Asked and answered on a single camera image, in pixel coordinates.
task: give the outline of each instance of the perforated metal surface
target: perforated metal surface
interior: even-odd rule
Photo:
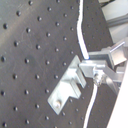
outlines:
[[[0,128],[82,128],[93,83],[57,116],[47,99],[77,54],[78,1],[0,2]],[[96,0],[84,1],[83,35],[89,51],[112,44]],[[88,128],[105,128],[116,96],[99,88]]]

